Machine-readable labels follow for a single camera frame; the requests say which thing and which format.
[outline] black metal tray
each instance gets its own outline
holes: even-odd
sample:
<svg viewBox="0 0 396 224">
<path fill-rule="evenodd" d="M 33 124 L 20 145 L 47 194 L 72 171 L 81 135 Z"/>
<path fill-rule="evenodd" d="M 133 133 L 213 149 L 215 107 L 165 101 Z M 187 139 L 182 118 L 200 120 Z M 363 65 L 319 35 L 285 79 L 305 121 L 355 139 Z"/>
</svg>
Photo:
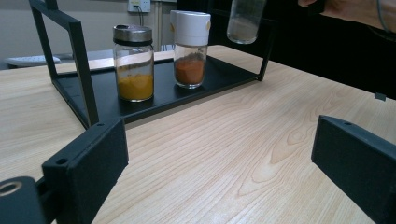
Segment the black metal tray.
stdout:
<svg viewBox="0 0 396 224">
<path fill-rule="evenodd" d="M 277 22 L 263 20 L 270 29 L 270 34 L 263 46 L 259 74 L 253 74 L 208 56 L 203 85 L 188 90 L 176 84 L 173 61 L 160 61 L 155 63 L 154 68 L 153 98 L 140 103 L 131 103 L 122 101 L 118 97 L 114 68 L 90 71 L 80 21 L 60 11 L 56 0 L 29 0 L 29 2 L 51 81 L 85 128 L 100 120 L 116 117 L 124 118 L 125 123 L 129 123 L 249 81 L 262 81 L 277 30 Z M 58 74 L 56 71 L 43 15 L 69 33 L 77 72 Z"/>
<path fill-rule="evenodd" d="M 99 120 L 122 117 L 125 123 L 257 80 L 254 73 L 208 56 L 202 86 L 189 90 L 176 84 L 172 59 L 158 61 L 154 65 L 154 96 L 147 101 L 134 103 L 118 97 L 113 67 L 91 71 L 91 77 Z M 82 124 L 89 127 L 87 110 L 78 84 L 78 74 L 62 75 L 56 81 L 59 83 L 58 90 L 63 93 L 66 102 Z"/>
</svg>

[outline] yellow powder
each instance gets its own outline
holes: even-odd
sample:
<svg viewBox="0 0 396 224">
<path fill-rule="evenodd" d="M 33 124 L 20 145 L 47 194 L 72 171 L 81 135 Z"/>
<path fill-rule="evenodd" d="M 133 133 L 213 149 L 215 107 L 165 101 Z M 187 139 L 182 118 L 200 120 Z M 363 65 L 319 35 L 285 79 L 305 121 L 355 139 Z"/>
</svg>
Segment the yellow powder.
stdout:
<svg viewBox="0 0 396 224">
<path fill-rule="evenodd" d="M 119 77 L 119 95 L 125 100 L 145 100 L 154 91 L 153 75 Z"/>
</svg>

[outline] screw hole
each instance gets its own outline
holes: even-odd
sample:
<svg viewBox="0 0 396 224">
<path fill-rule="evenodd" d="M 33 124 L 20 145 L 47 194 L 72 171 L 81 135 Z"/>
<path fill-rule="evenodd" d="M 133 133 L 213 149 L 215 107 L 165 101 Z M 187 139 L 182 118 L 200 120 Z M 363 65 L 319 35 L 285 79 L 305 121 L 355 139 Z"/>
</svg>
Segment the screw hole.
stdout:
<svg viewBox="0 0 396 224">
<path fill-rule="evenodd" d="M 60 160 L 56 161 L 56 164 L 58 164 L 58 165 L 62 165 L 62 164 L 65 164 L 65 163 L 67 163 L 67 159 L 60 159 Z"/>
<path fill-rule="evenodd" d="M 127 26 L 127 25 L 117 25 L 116 28 L 117 29 L 121 29 L 121 30 L 125 30 L 125 29 L 128 29 L 129 26 Z"/>
<path fill-rule="evenodd" d="M 22 187 L 21 182 L 9 182 L 3 186 L 0 186 L 0 197 L 11 194 Z"/>
</svg>

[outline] glass jar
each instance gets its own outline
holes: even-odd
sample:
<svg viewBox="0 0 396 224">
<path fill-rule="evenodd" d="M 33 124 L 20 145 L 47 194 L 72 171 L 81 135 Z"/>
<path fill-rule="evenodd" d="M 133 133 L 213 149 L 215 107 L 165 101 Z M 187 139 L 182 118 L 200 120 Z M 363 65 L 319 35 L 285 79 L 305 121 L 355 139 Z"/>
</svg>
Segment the glass jar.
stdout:
<svg viewBox="0 0 396 224">
<path fill-rule="evenodd" d="M 262 12 L 267 0 L 233 0 L 227 37 L 237 44 L 251 44 L 257 39 Z"/>
<path fill-rule="evenodd" d="M 181 46 L 175 44 L 175 79 L 177 85 L 187 89 L 201 86 L 205 76 L 207 45 Z"/>
<path fill-rule="evenodd" d="M 171 31 L 175 39 L 175 80 L 179 87 L 195 89 L 205 77 L 210 14 L 171 10 Z"/>
<path fill-rule="evenodd" d="M 141 102 L 154 94 L 154 53 L 151 29 L 138 25 L 113 28 L 114 67 L 122 100 Z"/>
</svg>

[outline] glass container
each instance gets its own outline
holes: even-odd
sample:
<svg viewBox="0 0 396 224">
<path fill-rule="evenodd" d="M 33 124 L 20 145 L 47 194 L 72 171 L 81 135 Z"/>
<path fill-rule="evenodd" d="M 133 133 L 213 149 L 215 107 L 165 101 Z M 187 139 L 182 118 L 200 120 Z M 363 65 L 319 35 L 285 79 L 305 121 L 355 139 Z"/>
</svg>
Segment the glass container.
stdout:
<svg viewBox="0 0 396 224">
<path fill-rule="evenodd" d="M 122 100 L 141 102 L 154 94 L 154 53 L 151 29 L 138 25 L 113 28 L 114 67 Z"/>
<path fill-rule="evenodd" d="M 209 14 L 171 11 L 171 31 L 175 37 L 175 80 L 178 86 L 195 89 L 203 83 L 209 29 Z"/>
<path fill-rule="evenodd" d="M 237 44 L 251 44 L 257 39 L 266 0 L 233 0 L 227 37 Z"/>
</svg>

